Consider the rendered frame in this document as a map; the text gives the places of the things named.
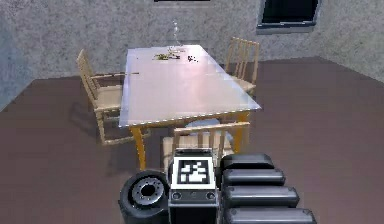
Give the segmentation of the pale glass-top dining table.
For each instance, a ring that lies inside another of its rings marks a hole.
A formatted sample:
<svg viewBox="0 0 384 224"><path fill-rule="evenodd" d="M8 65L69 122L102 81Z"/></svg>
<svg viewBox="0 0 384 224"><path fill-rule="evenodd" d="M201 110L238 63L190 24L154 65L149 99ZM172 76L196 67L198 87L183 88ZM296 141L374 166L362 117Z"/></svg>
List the pale glass-top dining table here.
<svg viewBox="0 0 384 224"><path fill-rule="evenodd" d="M260 106L199 45L174 49L177 59L157 60L166 47L129 49L119 126L131 131L139 168L146 168L142 130L229 114L244 122Z"/></svg>

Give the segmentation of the light wooden dining chair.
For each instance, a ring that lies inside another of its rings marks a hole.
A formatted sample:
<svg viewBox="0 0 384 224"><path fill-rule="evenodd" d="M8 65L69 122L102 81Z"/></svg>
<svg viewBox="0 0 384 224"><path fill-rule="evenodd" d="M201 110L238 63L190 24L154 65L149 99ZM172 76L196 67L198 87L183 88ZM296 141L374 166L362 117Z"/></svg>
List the light wooden dining chair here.
<svg viewBox="0 0 384 224"><path fill-rule="evenodd" d="M175 128L172 137L163 139L163 167L169 170L171 161L177 149L203 149L213 157L214 166L227 155L234 154L235 148L227 135L232 130L244 130L249 122L219 123L195 127Z"/></svg>
<svg viewBox="0 0 384 224"><path fill-rule="evenodd" d="M99 79L115 77L121 78L126 77L127 74L125 72L94 73L85 49L80 50L76 62L80 71L83 87L86 90L88 99L96 117L101 143L103 145L117 145L133 141L134 137L132 135L112 139L108 139L106 137L105 123L119 122L123 86L101 86L99 84Z"/></svg>
<svg viewBox="0 0 384 224"><path fill-rule="evenodd" d="M260 44L232 37L226 56L224 70L249 95L256 89Z"/></svg>

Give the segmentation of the clear glass vase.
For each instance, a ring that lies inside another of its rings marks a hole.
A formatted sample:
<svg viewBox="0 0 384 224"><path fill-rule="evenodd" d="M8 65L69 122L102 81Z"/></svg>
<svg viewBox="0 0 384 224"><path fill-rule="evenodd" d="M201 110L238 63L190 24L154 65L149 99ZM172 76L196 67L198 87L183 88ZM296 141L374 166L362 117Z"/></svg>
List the clear glass vase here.
<svg viewBox="0 0 384 224"><path fill-rule="evenodd" d="M172 32L173 32L174 46L180 46L181 44L180 44L180 41L178 39L178 31L179 31L178 22L175 18L172 20L172 25L173 25L173 31Z"/></svg>

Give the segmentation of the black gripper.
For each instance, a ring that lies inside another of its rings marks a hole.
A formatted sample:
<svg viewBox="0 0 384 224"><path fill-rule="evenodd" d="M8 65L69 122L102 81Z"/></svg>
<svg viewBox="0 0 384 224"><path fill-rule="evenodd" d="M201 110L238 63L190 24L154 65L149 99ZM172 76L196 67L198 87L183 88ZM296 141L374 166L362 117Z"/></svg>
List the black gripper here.
<svg viewBox="0 0 384 224"><path fill-rule="evenodd" d="M145 170L133 175L123 185L118 200L124 224L169 224L168 195L163 172Z"/></svg>

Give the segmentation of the green yellow plant sprig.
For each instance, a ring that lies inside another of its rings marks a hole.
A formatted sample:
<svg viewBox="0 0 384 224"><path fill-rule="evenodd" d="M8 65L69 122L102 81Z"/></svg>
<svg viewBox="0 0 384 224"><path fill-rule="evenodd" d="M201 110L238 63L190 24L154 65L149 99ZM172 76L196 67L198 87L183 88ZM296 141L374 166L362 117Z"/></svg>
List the green yellow plant sprig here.
<svg viewBox="0 0 384 224"><path fill-rule="evenodd" d="M183 52L184 52L183 48L170 46L167 48L166 53L155 54L153 59L154 60L170 60L170 59L178 60L181 58L181 54Z"/></svg>

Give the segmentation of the dark window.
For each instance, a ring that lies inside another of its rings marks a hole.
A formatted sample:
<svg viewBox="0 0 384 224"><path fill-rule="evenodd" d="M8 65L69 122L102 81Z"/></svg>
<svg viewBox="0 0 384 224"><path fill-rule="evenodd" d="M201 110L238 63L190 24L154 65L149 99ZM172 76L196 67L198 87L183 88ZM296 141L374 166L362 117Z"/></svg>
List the dark window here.
<svg viewBox="0 0 384 224"><path fill-rule="evenodd" d="M261 0L258 35L310 33L317 24L322 0Z"/></svg>

